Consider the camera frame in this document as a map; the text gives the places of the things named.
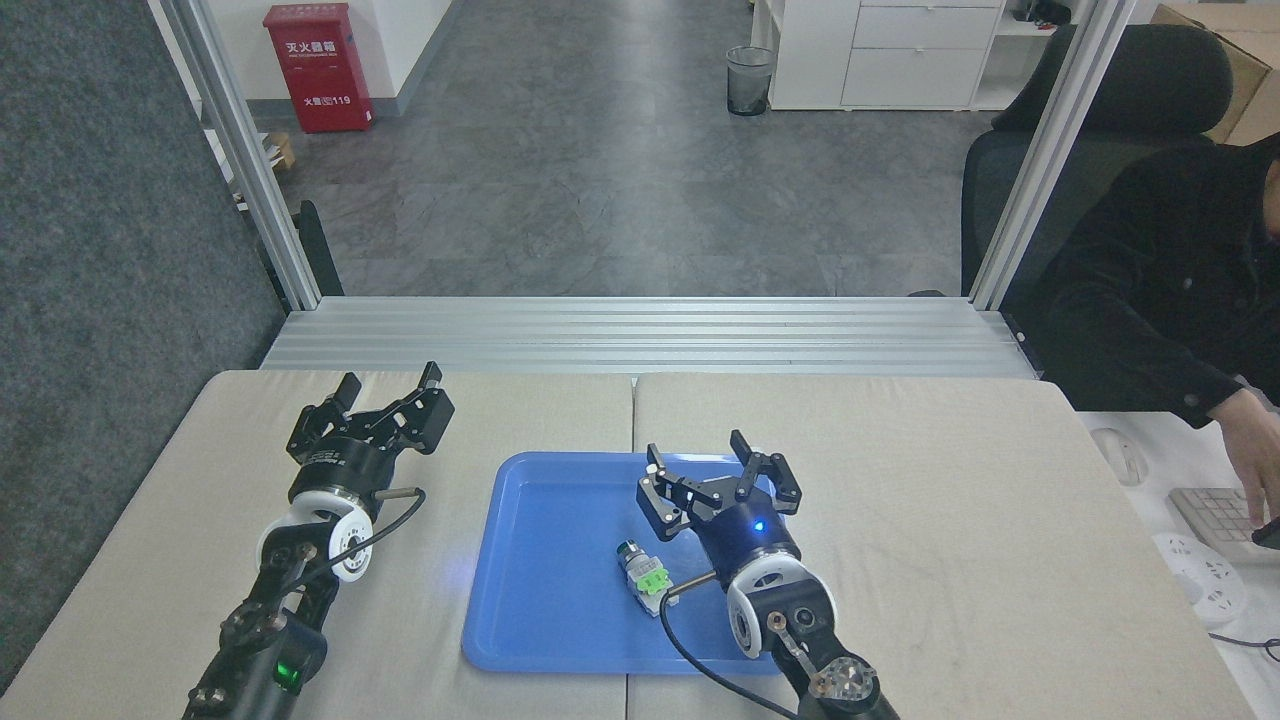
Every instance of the green led light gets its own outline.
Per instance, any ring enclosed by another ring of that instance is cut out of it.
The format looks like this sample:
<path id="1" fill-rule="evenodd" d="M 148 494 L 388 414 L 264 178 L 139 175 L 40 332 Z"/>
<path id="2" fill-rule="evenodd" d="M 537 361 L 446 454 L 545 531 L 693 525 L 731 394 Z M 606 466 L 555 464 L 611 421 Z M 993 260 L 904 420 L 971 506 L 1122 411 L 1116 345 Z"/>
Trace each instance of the green led light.
<path id="1" fill-rule="evenodd" d="M 298 678 L 301 676 L 302 676 L 301 671 L 291 670 L 283 662 L 275 664 L 275 682 L 284 685 L 285 688 L 292 688 L 293 685 L 298 684 Z"/>

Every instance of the aluminum frame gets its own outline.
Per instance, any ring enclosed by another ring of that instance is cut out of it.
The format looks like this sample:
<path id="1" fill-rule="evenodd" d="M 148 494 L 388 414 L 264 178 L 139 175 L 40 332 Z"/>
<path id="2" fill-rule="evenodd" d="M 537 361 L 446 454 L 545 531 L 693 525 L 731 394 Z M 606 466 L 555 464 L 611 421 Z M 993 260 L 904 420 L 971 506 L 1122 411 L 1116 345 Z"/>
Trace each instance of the aluminum frame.
<path id="1" fill-rule="evenodd" d="M 257 126 L 244 102 L 239 81 L 227 61 L 227 50 L 209 6 L 205 0 L 160 0 L 160 6 L 209 109 L 218 138 L 227 150 L 227 159 L 285 301 L 293 310 L 315 310 L 320 305 L 320 290 L 288 205 L 280 195 L 280 186 L 262 156 Z"/>
<path id="2" fill-rule="evenodd" d="M 998 310 L 1138 0 L 1098 0 L 1076 28 L 969 300 Z"/>

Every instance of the plastic tray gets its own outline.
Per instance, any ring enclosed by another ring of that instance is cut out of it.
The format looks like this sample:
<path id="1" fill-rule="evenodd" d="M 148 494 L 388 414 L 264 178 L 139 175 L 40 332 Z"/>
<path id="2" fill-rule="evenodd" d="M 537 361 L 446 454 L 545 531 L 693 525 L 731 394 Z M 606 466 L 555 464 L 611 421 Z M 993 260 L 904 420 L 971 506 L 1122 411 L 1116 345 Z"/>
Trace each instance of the plastic tray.
<path id="1" fill-rule="evenodd" d="M 737 475 L 733 457 L 668 455 L 667 466 L 709 479 Z M 498 470 L 471 603 L 462 632 L 467 659 L 513 673 L 690 674 L 662 623 L 627 589 L 616 550 L 636 541 L 676 583 L 710 569 L 692 532 L 663 543 L 636 505 L 643 454 L 524 452 Z M 728 626 L 724 593 L 705 583 L 667 616 L 680 642 L 712 670 L 764 675 Z"/>

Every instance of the cardboard box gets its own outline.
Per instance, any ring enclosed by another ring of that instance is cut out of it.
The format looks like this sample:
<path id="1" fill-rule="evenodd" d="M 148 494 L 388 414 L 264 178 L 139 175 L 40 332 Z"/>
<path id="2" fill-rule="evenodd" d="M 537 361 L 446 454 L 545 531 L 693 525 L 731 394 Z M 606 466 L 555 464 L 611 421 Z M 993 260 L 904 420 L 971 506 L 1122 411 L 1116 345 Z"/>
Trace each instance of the cardboard box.
<path id="1" fill-rule="evenodd" d="M 266 151 L 266 161 L 275 172 L 280 173 L 293 167 L 293 146 L 289 143 L 289 133 L 270 132 L 262 140 L 262 149 Z"/>
<path id="2" fill-rule="evenodd" d="M 1160 5 L 1151 22 L 1202 27 L 1222 42 L 1235 87 L 1210 138 L 1248 145 L 1280 132 L 1280 5 Z"/>

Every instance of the white desk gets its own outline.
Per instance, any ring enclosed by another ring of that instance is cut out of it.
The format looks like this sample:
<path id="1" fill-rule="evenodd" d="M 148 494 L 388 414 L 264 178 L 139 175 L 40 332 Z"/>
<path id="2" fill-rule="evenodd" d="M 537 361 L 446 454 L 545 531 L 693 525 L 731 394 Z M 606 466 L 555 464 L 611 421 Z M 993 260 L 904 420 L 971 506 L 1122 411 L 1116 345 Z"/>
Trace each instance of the white desk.
<path id="1" fill-rule="evenodd" d="M 227 373 L 205 388 L 0 717 L 180 715 L 248 589 L 257 534 L 284 510 L 284 438 L 338 378 Z M 361 379 L 367 407 L 416 375 Z M 788 527 L 836 594 L 841 639 L 904 719 L 1253 716 L 1051 386 L 645 375 L 632 395 L 626 377 L 453 374 L 444 387 L 458 410 L 440 450 L 397 470 L 429 501 L 339 593 L 298 719 L 768 717 L 698 676 L 492 674 L 460 647 L 506 457 L 648 442 L 719 454 L 735 427 L 787 455 L 806 493 Z M 754 684 L 794 703 L 778 678 Z"/>
<path id="2" fill-rule="evenodd" d="M 1143 524 L 1156 533 L 1194 537 L 1169 500 L 1179 487 L 1238 487 L 1216 424 L 1194 430 L 1167 413 L 1080 413 L 1089 429 L 1115 428 L 1129 436 L 1149 464 L 1147 479 L 1124 488 Z M 1213 632 L 1229 638 L 1263 641 L 1280 635 L 1280 568 L 1239 565 L 1248 603 L 1243 615 Z M 1261 650 L 1215 643 L 1258 717 L 1280 717 L 1280 665 Z"/>

